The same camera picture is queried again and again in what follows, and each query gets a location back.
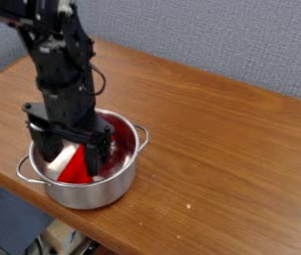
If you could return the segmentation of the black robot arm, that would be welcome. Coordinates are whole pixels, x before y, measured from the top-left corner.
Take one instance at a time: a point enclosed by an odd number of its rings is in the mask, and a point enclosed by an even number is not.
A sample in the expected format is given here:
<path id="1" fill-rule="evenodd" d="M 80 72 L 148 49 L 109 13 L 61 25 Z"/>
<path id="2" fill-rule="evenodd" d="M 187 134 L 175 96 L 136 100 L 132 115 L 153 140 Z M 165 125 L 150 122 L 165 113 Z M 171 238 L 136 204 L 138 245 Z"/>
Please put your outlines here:
<path id="1" fill-rule="evenodd" d="M 0 0 L 0 22 L 18 31 L 37 68 L 41 103 L 23 111 L 34 144 L 46 161 L 61 154 L 64 142 L 85 147 L 88 175 L 109 160 L 114 127 L 98 116 L 94 40 L 89 37 L 76 0 Z"/>

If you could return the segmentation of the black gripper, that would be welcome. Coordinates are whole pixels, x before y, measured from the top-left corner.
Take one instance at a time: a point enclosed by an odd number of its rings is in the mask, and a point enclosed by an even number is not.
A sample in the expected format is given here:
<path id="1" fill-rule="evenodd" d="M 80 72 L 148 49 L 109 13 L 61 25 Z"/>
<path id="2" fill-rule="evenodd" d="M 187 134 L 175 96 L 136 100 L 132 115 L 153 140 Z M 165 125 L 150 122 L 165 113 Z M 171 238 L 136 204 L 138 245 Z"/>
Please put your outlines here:
<path id="1" fill-rule="evenodd" d="M 110 158 L 116 128 L 97 112 L 94 94 L 74 86 L 43 89 L 42 95 L 41 103 L 23 105 L 41 155 L 53 162 L 64 150 L 65 140 L 82 144 L 88 174 L 96 176 Z"/>

